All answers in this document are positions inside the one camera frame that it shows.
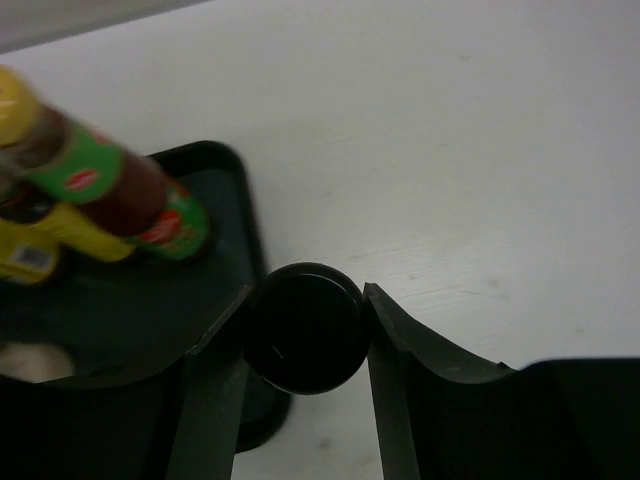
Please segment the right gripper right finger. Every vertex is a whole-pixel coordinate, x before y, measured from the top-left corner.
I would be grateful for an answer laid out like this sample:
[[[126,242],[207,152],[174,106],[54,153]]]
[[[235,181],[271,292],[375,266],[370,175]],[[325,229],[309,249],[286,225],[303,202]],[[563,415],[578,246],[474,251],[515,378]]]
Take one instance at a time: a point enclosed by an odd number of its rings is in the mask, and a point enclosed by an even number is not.
[[[387,479],[635,479],[639,362],[549,360],[515,370],[364,290],[368,367]]]

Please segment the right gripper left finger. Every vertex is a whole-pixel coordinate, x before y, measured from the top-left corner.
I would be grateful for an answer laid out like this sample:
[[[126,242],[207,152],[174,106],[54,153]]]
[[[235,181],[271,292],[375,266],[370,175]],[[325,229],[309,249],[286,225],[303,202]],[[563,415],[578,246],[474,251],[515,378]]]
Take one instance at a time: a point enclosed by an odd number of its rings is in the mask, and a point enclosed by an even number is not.
[[[243,287],[202,338],[143,381],[97,390],[1,383],[4,479],[228,479],[247,366]]]

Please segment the white powder shaker bottle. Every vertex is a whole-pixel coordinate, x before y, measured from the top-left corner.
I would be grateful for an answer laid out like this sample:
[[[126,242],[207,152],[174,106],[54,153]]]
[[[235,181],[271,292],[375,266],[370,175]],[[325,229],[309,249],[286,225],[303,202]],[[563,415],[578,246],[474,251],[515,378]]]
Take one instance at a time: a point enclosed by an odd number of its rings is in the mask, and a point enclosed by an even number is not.
[[[74,375],[71,356],[46,343],[1,344],[1,375],[29,383],[44,383]]]

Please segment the small black cap spice jar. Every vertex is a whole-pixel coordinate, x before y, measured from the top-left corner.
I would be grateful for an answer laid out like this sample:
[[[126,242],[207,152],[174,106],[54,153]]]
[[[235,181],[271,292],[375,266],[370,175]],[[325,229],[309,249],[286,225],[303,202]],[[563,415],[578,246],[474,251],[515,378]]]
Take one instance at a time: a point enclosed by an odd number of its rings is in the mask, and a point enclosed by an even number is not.
[[[334,390],[360,369],[371,341],[363,304],[346,274],[312,262],[281,267],[248,293],[234,315],[249,366],[237,452],[270,441],[296,397]]]

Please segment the yellow label oil bottle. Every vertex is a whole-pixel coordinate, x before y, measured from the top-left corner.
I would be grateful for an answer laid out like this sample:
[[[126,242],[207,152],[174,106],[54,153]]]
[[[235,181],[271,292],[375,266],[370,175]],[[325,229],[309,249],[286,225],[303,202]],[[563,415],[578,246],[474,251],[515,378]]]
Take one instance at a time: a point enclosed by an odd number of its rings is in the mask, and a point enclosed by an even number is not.
[[[14,210],[23,224],[101,262],[125,262],[137,254],[135,246],[99,228],[69,203],[25,196]]]
[[[54,281],[65,268],[61,244],[35,228],[55,201],[29,185],[1,188],[1,280],[23,286]]]

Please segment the red sauce bottle green label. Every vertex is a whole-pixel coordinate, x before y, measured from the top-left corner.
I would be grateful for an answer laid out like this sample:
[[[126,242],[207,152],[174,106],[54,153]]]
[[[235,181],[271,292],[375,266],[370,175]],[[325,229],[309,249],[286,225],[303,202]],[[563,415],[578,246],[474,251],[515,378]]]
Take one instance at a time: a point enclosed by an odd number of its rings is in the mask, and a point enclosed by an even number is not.
[[[186,262],[211,242],[206,209],[157,162],[49,104],[8,67],[1,69],[1,164],[161,258]]]

